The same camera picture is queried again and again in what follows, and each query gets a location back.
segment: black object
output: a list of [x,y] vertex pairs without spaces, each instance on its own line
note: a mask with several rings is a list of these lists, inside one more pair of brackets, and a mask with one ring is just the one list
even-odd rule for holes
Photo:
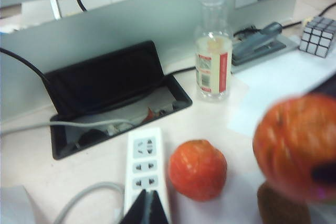
[[142,190],[119,224],[169,224],[158,192]]
[[336,161],[314,167],[311,177],[315,182],[336,186]]
[[64,158],[192,104],[173,75],[164,76],[152,41],[61,68],[46,73],[45,76],[56,93],[66,100],[66,103],[60,104],[58,97],[49,93],[58,112],[51,121],[79,121],[84,115],[93,118],[93,114],[99,116],[103,112],[124,108],[160,87],[167,88],[174,101],[182,102],[178,108],[165,110],[166,113],[159,113],[156,117],[113,136],[102,131],[90,131],[91,129],[85,129],[74,136],[69,134],[73,129],[69,126],[51,126],[54,159]]

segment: power strip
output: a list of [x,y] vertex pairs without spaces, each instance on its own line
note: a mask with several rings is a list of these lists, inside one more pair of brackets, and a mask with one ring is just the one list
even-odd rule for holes
[[167,220],[171,223],[164,169],[164,144],[161,129],[131,131],[128,136],[124,214],[141,190],[156,190]]

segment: desk surface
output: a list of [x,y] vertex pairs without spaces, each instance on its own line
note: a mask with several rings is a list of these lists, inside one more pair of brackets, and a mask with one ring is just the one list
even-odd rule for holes
[[[333,1],[298,0],[293,21],[316,15]],[[335,18],[336,8],[326,16]],[[292,34],[300,34],[300,28],[285,31],[287,36]],[[186,59],[166,66],[164,71],[190,66],[192,62],[193,59]],[[207,103],[197,96],[194,75],[192,71],[175,76],[194,104],[143,128],[158,126],[162,129],[166,158],[179,144],[206,138],[226,156],[228,179],[259,172],[251,139],[226,128],[248,92],[248,85],[233,76],[230,96],[221,103]],[[7,122],[2,128],[45,122],[55,113],[55,109],[49,106]],[[32,201],[37,223],[52,223],[62,207],[82,189],[102,181],[124,184],[126,153],[127,134],[123,134],[56,161],[51,155],[48,127],[11,134],[1,139],[1,186],[23,185]],[[114,219],[111,210],[119,207],[120,196],[117,193],[101,190],[76,205],[65,223],[111,223]]]

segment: paper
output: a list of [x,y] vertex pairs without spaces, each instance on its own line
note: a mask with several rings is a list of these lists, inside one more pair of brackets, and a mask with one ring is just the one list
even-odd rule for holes
[[336,49],[325,59],[295,50],[235,74],[249,92],[227,127],[253,137],[258,122],[275,102],[304,94],[335,72]]
[[228,177],[220,197],[207,202],[176,193],[171,198],[173,223],[260,224],[257,190],[264,181],[259,171]]
[[23,186],[1,188],[1,224],[36,224]]

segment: bottle label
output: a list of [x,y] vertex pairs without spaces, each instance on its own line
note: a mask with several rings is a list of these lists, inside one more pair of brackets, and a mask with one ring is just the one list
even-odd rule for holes
[[227,52],[219,55],[219,92],[226,90]]
[[228,53],[205,56],[197,54],[196,78],[199,87],[209,93],[217,94],[227,88]]

